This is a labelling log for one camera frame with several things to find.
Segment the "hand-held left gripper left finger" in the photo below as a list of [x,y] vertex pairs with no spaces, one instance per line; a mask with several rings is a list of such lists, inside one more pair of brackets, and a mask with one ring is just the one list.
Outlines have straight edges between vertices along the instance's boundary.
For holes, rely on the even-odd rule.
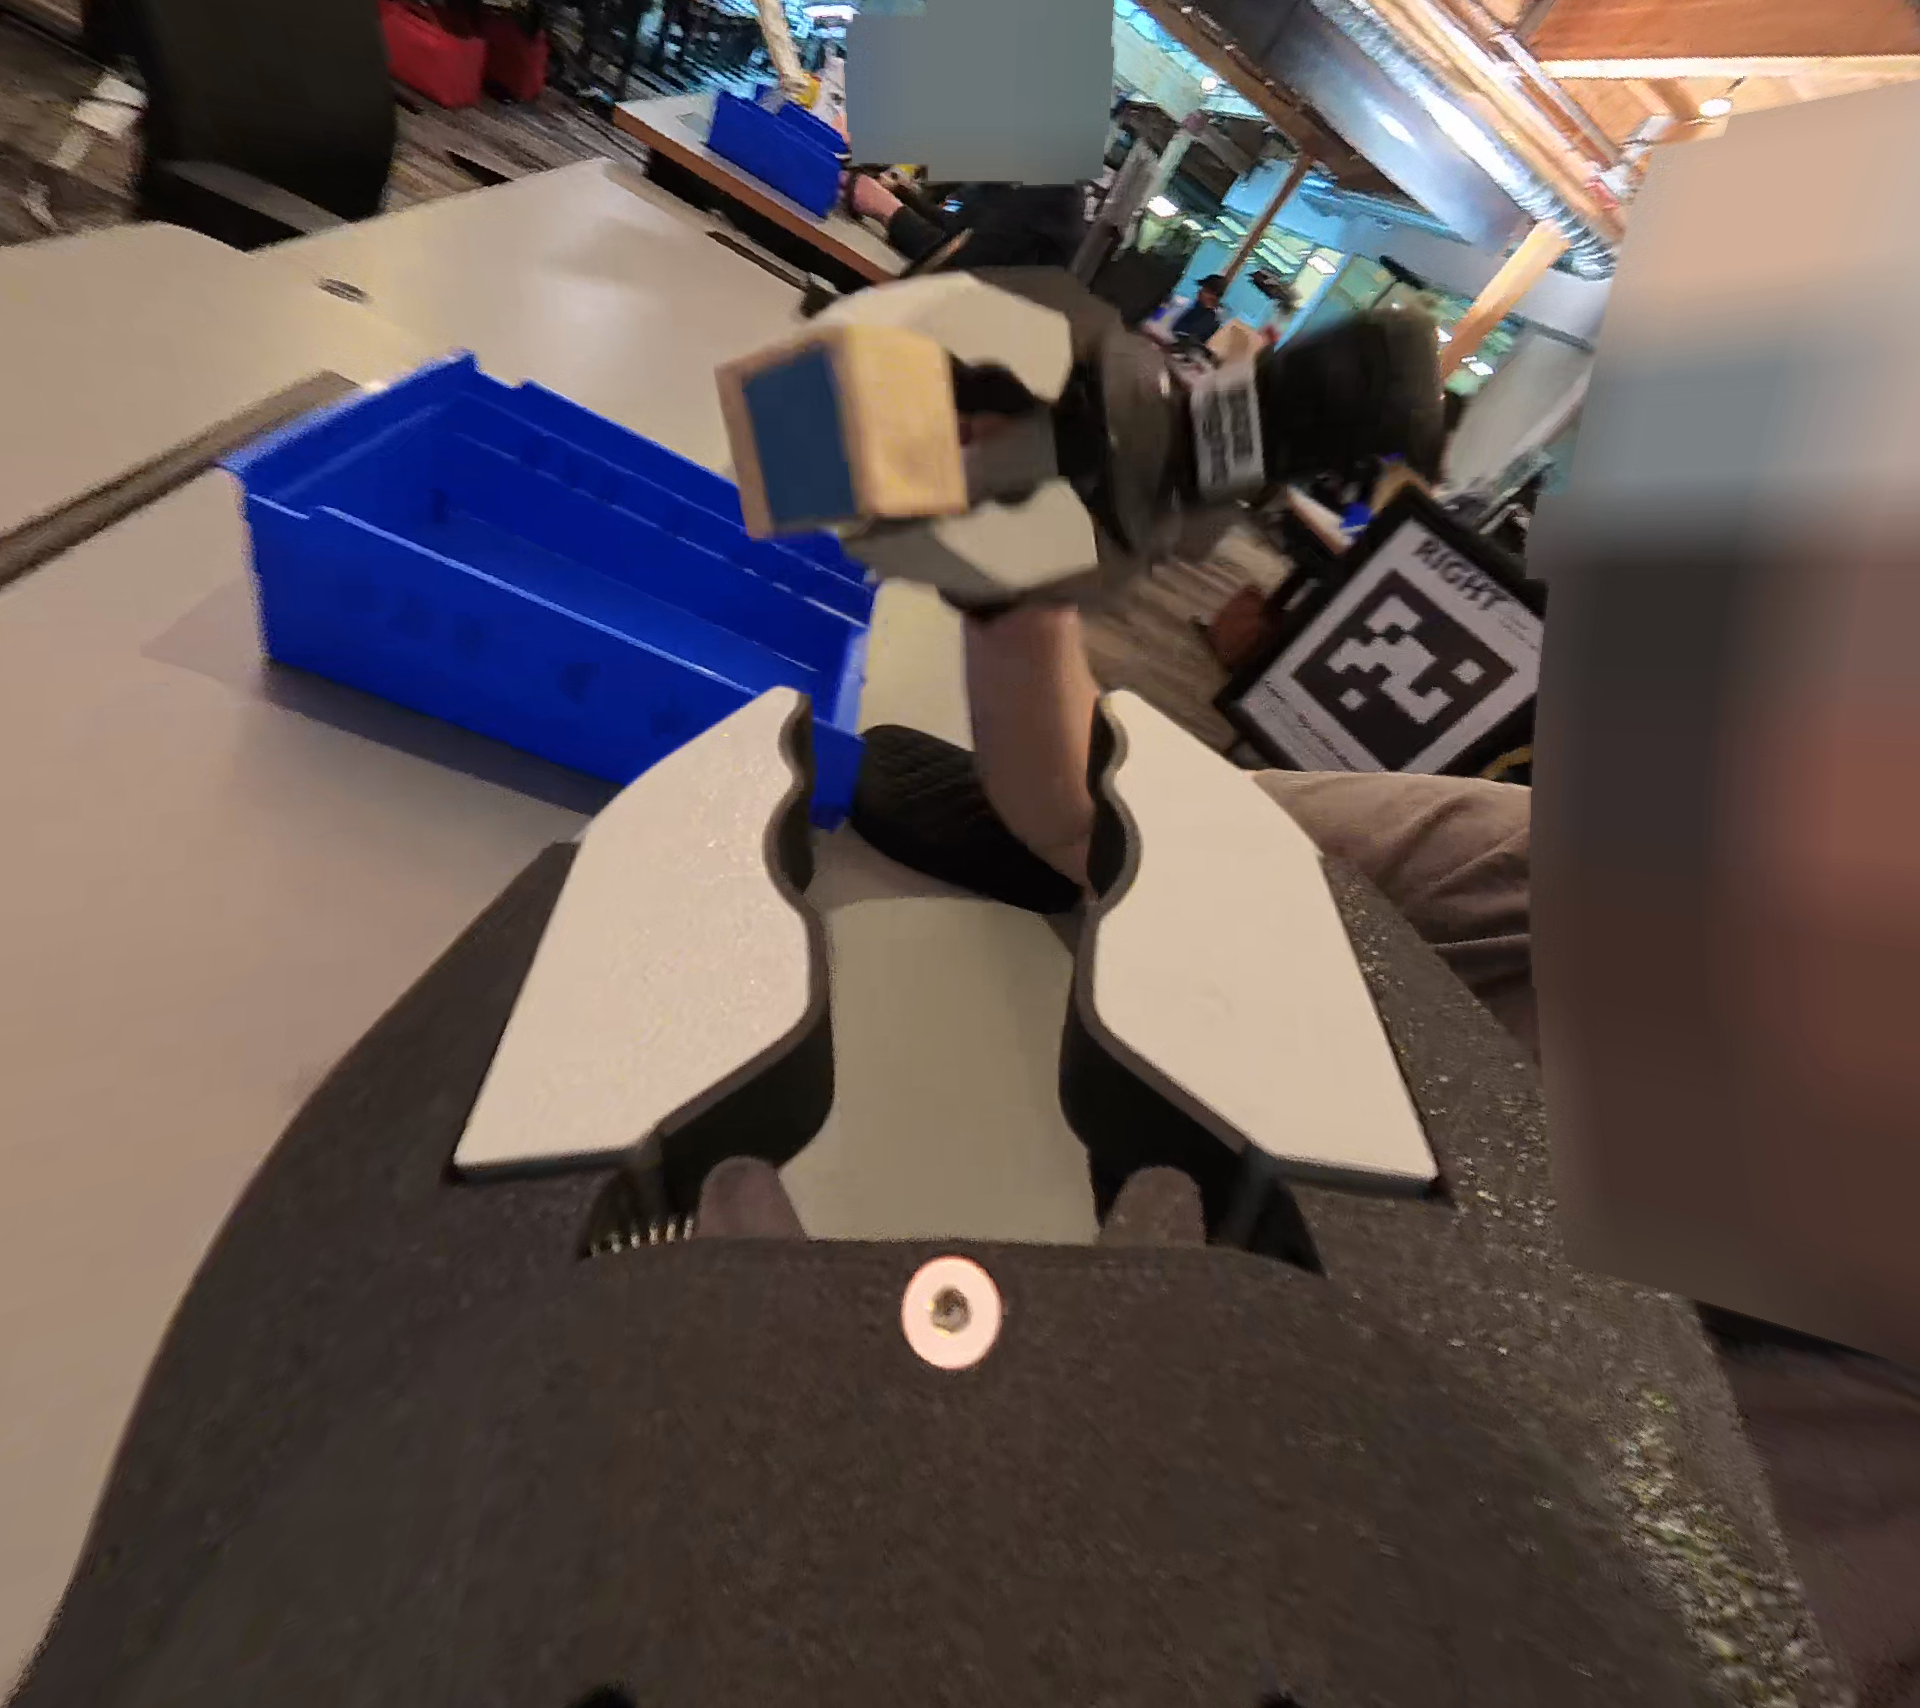
[[813,712],[777,686],[619,790],[570,868],[450,1168],[534,1178],[655,1152],[795,1158],[831,1108],[828,938],[808,901]]

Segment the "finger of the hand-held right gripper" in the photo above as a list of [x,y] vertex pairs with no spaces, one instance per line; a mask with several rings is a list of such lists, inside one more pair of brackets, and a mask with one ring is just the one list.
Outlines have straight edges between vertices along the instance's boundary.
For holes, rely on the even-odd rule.
[[960,614],[1081,604],[1105,581],[1092,521],[1068,482],[958,518],[859,521],[837,539],[879,581],[933,591]]
[[1052,409],[1077,366],[1068,315],[981,274],[919,274],[840,295],[804,318],[933,343],[960,420],[1019,420]]

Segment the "person's right forearm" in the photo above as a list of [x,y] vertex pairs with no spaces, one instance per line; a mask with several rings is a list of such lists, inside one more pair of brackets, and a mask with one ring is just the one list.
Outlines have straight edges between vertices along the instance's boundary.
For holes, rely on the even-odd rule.
[[1022,604],[960,617],[972,756],[998,821],[1051,869],[1087,878],[1090,729],[1100,683],[1077,610]]

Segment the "black pad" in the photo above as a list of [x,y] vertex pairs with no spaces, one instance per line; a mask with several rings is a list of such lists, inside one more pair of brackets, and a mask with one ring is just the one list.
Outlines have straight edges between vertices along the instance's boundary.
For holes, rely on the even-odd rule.
[[991,808],[972,749],[913,726],[861,734],[850,826],[892,865],[981,901],[1064,917],[1081,898]]

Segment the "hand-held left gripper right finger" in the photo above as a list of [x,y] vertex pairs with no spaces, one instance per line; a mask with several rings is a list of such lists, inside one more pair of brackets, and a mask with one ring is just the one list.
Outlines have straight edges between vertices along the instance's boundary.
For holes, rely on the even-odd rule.
[[1100,699],[1070,1043],[1278,1178],[1433,1191],[1440,1168],[1324,855],[1249,772]]

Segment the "wooden cube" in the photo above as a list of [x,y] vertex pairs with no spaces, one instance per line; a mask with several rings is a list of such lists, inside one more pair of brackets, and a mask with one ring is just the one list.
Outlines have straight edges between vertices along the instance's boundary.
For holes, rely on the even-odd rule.
[[805,327],[717,366],[714,397],[758,539],[969,511],[949,356],[920,333]]

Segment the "wooden table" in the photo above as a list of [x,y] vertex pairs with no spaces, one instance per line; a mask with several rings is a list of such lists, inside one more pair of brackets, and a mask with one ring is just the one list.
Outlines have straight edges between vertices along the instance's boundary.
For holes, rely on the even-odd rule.
[[717,159],[705,143],[712,110],[714,89],[630,99],[610,110],[610,127],[643,150],[643,172],[655,188],[712,222],[731,225],[784,265],[840,290],[903,274],[907,258],[851,216],[834,209],[813,216]]

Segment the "blue plastic bin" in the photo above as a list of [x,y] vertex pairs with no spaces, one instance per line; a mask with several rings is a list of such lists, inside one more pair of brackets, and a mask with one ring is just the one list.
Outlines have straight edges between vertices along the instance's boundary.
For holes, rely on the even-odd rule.
[[751,99],[719,89],[709,113],[705,150],[805,216],[826,216],[840,201],[847,137],[791,100],[774,107],[772,91]]
[[470,353],[224,457],[273,664],[630,785],[770,689],[813,712],[813,821],[861,766],[874,584],[754,539],[737,486]]

